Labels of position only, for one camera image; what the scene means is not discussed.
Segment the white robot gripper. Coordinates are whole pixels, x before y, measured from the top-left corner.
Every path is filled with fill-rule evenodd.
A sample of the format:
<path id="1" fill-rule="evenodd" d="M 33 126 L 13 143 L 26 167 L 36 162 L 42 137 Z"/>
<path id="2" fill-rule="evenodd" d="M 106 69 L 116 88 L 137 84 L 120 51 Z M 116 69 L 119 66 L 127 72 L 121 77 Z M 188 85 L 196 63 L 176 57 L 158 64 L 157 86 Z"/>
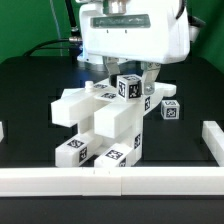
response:
<path id="1" fill-rule="evenodd" d="M 79 19 L 84 49 L 103 57 L 109 84 L 117 86 L 119 59 L 145 61 L 142 93 L 151 95 L 161 64 L 185 60 L 200 29 L 185 0 L 124 0 L 126 11 L 107 14 L 100 1 L 81 6 Z"/>

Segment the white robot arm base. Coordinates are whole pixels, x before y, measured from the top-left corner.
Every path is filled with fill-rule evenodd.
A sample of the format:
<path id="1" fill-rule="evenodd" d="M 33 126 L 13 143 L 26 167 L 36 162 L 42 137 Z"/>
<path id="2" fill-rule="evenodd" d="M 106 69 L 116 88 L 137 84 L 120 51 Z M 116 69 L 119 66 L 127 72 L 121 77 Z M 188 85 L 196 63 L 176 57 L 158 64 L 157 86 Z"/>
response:
<path id="1" fill-rule="evenodd" d="M 106 71 L 106 67 L 103 63 L 102 55 L 90 54 L 86 49 L 86 43 L 90 40 L 87 35 L 82 35 L 82 52 L 77 57 L 78 65 L 85 69 L 90 69 L 94 71 Z M 120 68 L 131 68 L 135 65 L 135 62 L 130 59 L 118 58 L 119 69 Z"/>

